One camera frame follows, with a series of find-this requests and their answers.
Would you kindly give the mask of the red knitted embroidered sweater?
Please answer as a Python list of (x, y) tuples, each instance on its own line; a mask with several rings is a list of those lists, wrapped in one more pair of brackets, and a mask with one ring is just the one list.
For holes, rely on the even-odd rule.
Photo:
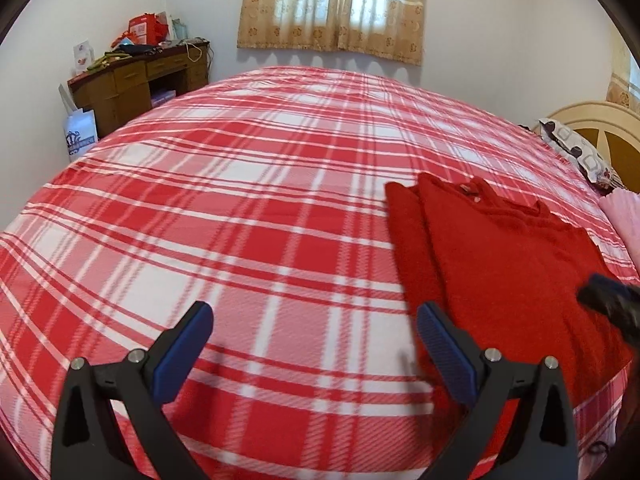
[[(616, 280), (587, 232), (562, 221), (544, 203), (512, 202), (477, 178), (454, 184), (420, 174), (413, 186), (390, 182), (385, 196), (416, 352), (436, 393), (435, 458), (430, 466), (469, 413), (450, 396), (416, 329), (418, 307), (434, 302), (483, 350), (496, 348), (508, 360), (527, 364), (538, 364), (547, 356), (558, 360), (573, 409), (577, 478), (591, 457), (599, 460), (594, 478), (637, 478), (636, 376), (630, 376), (623, 388), (614, 443), (583, 444), (586, 427), (576, 418), (580, 406), (591, 411), (605, 406), (606, 387), (620, 372), (632, 369), (639, 349), (639, 344), (628, 344), (604, 315), (577, 299), (592, 274)], [(485, 479), (517, 406), (515, 401), (506, 404), (469, 479)]]

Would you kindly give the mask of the clothes pile on desk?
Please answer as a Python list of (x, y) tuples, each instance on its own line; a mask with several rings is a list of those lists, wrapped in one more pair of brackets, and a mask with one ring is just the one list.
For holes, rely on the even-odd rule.
[(87, 67), (87, 70), (88, 72), (104, 70), (104, 68), (115, 62), (137, 58), (138, 56), (154, 55), (162, 51), (161, 47), (150, 46), (149, 44), (119, 44), (113, 51), (105, 52), (104, 55), (97, 58)]

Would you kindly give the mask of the pink floral pillow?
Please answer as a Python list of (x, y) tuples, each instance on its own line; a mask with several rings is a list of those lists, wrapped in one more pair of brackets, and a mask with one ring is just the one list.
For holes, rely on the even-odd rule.
[(616, 188), (599, 200), (599, 206), (614, 226), (636, 268), (640, 263), (639, 195), (626, 188)]

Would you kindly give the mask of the grey patterned pillow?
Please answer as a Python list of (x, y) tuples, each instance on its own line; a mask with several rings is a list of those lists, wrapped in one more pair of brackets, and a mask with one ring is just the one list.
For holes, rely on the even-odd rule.
[(536, 133), (556, 154), (572, 164), (586, 181), (603, 194), (624, 188), (622, 179), (584, 136), (555, 119), (538, 120)]

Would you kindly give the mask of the cream wooden headboard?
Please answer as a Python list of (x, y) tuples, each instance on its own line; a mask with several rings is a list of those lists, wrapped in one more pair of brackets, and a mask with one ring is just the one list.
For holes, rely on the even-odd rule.
[(586, 101), (560, 108), (539, 119), (533, 132), (542, 136), (544, 124), (564, 125), (580, 134), (620, 178), (624, 188), (639, 192), (639, 114), (618, 104)]

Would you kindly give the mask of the beige curtain right window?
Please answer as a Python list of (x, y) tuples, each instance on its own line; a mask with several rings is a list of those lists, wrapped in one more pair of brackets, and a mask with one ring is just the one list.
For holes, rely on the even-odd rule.
[(612, 75), (606, 99), (639, 114), (639, 66), (617, 30), (612, 32)]

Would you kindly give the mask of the beige curtain window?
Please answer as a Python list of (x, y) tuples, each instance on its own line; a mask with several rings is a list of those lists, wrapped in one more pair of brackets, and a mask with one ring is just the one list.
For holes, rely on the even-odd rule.
[(639, 66), (617, 30), (612, 32), (612, 75), (606, 99), (639, 114)]
[(238, 47), (352, 52), (420, 66), (425, 0), (242, 0)]

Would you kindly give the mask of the red white plaid bedsheet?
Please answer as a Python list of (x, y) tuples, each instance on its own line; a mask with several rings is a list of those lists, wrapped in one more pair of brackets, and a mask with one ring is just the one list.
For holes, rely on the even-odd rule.
[(384, 186), (485, 180), (637, 281), (597, 193), (538, 136), (397, 81), (253, 70), (110, 134), (1, 235), (1, 427), (50, 474), (70, 362), (122, 359), (195, 301), (213, 335), (171, 425), (217, 479), (413, 479), (454, 414), (416, 362)]

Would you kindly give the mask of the white paper shopping bag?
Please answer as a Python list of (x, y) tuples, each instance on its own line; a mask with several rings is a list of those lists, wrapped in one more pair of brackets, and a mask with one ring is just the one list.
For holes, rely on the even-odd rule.
[(70, 92), (60, 84), (58, 93), (65, 106), (67, 117), (65, 122), (65, 141), (70, 161), (74, 162), (85, 155), (98, 142), (96, 118), (92, 110), (84, 112), (77, 107), (70, 96)]

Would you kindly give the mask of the brown wooden desk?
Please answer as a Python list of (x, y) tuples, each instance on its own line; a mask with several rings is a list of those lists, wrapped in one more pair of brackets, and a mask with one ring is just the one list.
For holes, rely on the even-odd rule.
[(67, 81), (67, 88), (76, 106), (93, 111), (98, 137), (104, 138), (152, 110), (162, 94), (183, 96), (206, 86), (211, 58), (210, 43), (198, 38), (85, 72)]

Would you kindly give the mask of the beige curtain centre window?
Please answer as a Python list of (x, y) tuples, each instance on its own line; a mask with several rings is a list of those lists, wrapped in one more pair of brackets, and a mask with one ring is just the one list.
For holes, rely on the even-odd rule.
[(352, 52), (420, 66), (425, 0), (242, 0), (238, 47)]

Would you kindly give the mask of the white card on desk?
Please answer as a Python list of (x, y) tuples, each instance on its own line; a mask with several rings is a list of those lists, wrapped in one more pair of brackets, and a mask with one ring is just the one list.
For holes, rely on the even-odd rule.
[(76, 75), (85, 73), (94, 63), (93, 48), (88, 40), (76, 44), (74, 47), (74, 71)]

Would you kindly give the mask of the red gift box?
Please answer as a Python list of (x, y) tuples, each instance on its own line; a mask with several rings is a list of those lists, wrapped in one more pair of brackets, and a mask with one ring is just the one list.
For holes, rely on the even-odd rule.
[(128, 22), (127, 29), (112, 42), (111, 48), (115, 49), (120, 44), (158, 46), (166, 40), (168, 32), (165, 14), (140, 14)]

